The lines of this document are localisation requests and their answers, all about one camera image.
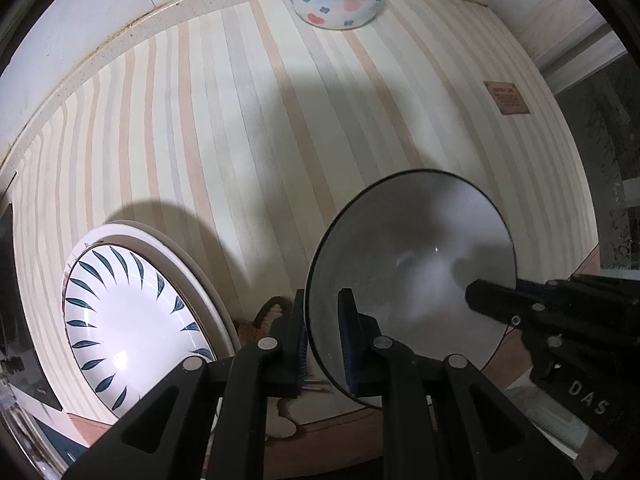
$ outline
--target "brown label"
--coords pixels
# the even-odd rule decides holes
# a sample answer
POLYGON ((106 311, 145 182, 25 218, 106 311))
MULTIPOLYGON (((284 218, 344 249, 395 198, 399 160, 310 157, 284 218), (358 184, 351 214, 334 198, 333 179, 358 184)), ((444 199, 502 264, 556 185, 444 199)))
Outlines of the brown label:
POLYGON ((503 115, 530 113, 518 87, 514 83, 485 81, 484 84, 494 97, 495 103, 503 115))

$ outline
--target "pink dot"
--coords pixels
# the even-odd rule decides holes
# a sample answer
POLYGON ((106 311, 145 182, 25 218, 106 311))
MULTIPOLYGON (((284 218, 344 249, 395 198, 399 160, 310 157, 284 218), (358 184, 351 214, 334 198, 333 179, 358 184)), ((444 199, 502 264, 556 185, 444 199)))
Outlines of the pink dot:
POLYGON ((316 25, 322 25, 324 23, 324 20, 320 16, 316 16, 312 12, 308 13, 307 17, 311 23, 315 23, 316 25))
POLYGON ((344 10, 358 10, 361 5, 360 0, 344 0, 342 3, 344 10))

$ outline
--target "metal bolt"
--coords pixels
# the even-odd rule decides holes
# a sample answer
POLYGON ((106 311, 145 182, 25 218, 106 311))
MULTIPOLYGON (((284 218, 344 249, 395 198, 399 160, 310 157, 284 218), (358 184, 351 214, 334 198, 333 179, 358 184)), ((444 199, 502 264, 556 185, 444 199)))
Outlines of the metal bolt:
POLYGON ((263 337, 258 341, 260 350, 273 350, 276 346, 278 346, 278 340, 274 337, 263 337))
POLYGON ((373 346, 380 350, 386 350, 387 348, 391 348, 391 345, 394 342, 391 341, 386 335, 379 335, 377 338, 373 340, 373 346))
POLYGON ((464 368, 468 364, 468 362, 469 361, 466 360, 466 357, 460 354, 453 354, 449 357, 449 364, 454 368, 458 368, 459 370, 462 370, 462 368, 464 368))
POLYGON ((562 346, 562 338, 557 335, 553 335, 546 339, 546 344, 549 348, 559 348, 562 346))
POLYGON ((196 357, 192 355, 191 357, 187 357, 184 361, 182 361, 182 368, 187 370, 188 372, 194 372, 199 370, 204 364, 204 359, 202 357, 196 357))

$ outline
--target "blue leaf pattern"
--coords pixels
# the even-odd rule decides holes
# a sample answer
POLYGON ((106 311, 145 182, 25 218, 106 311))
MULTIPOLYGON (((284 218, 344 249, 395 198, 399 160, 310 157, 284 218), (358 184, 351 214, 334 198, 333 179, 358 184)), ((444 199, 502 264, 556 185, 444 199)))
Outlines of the blue leaf pattern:
POLYGON ((142 282, 145 279, 145 268, 142 266, 142 262, 136 257, 134 253, 129 251, 131 257, 135 260, 136 265, 138 266, 138 272, 140 273, 140 290, 142 290, 142 282))
POLYGON ((91 290, 91 287, 89 285, 87 285, 85 282, 83 282, 82 280, 76 280, 75 278, 69 278, 69 281, 71 283, 75 283, 77 286, 81 286, 82 288, 84 288, 84 290, 86 290, 87 292, 92 293, 96 298, 98 298, 98 296, 96 296, 95 292, 91 290))
POLYGON ((83 300, 78 300, 78 298, 65 298, 65 299, 72 305, 81 306, 82 308, 88 308, 89 310, 93 310, 95 312, 95 310, 92 309, 91 306, 83 300))
POLYGON ((118 398, 116 399, 116 401, 113 403, 113 406, 111 407, 111 411, 113 410, 117 410, 122 403, 124 402, 124 398, 127 396, 127 387, 124 387, 124 390, 122 391, 122 393, 118 396, 118 398))
POLYGON ((183 329, 180 330, 180 332, 183 332, 184 330, 196 330, 197 332, 200 331, 200 327, 198 326, 198 324, 194 321, 193 323, 189 323, 186 327, 184 327, 183 329))
POLYGON ((86 264, 84 262, 78 262, 78 264, 80 265, 80 267, 86 270, 89 274, 91 274, 94 278, 96 278, 97 280, 100 280, 100 283, 104 285, 104 281, 100 277, 100 274, 98 274, 98 271, 95 270, 91 265, 86 264))
POLYGON ((91 370, 91 368, 97 367, 97 365, 99 365, 102 361, 104 361, 104 359, 92 359, 90 361, 85 362, 80 369, 91 370))
POLYGON ((157 300, 160 297, 162 290, 164 289, 164 279, 157 272, 156 272, 156 276, 158 277, 158 295, 156 296, 156 300, 157 300))
POLYGON ((86 348, 87 346, 93 346, 93 345, 99 345, 100 343, 97 343, 95 341, 87 341, 87 339, 82 339, 81 341, 78 341, 75 345, 71 345, 71 348, 86 348))
POLYGON ((118 259, 118 261, 120 262, 120 265, 124 269, 124 273, 127 275, 127 282, 128 282, 129 281, 129 267, 127 267, 127 263, 124 261, 124 258, 122 257, 122 254, 120 254, 118 251, 116 251, 116 249, 114 249, 113 247, 109 247, 109 248, 111 249, 111 252, 116 255, 116 258, 118 259))
POLYGON ((66 324, 69 326, 82 326, 84 328, 96 328, 94 325, 87 323, 86 321, 82 321, 81 319, 72 319, 71 321, 67 321, 66 324))
POLYGON ((182 310, 182 309, 184 309, 184 303, 180 299, 180 296, 176 296, 175 297, 174 309, 171 311, 171 314, 173 314, 177 310, 182 310))
POLYGON ((98 258, 101 263, 107 267, 107 270, 111 273, 111 276, 113 277, 113 281, 116 280, 116 275, 113 272, 113 267, 111 267, 111 264, 109 263, 109 261, 107 260, 107 258, 105 258, 104 256, 102 256, 100 253, 98 253, 97 251, 92 251, 92 253, 95 255, 96 258, 98 258))
POLYGON ((213 361, 213 354, 208 348, 198 348, 197 350, 191 350, 191 353, 201 355, 207 359, 213 361))
POLYGON ((107 377, 106 379, 101 380, 98 385, 95 387, 94 392, 99 394, 100 392, 103 392, 104 390, 106 390, 110 384, 111 381, 113 381, 113 378, 116 376, 116 374, 113 374, 111 377, 107 377))

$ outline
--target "white plate with blue leaf pattern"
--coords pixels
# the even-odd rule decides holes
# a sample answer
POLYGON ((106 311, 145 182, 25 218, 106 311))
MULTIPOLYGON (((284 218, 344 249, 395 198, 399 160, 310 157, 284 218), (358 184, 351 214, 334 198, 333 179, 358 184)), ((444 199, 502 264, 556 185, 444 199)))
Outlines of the white plate with blue leaf pattern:
POLYGON ((71 269, 66 334, 82 374, 118 417, 184 358, 214 353, 186 300, 144 256, 88 248, 71 269))

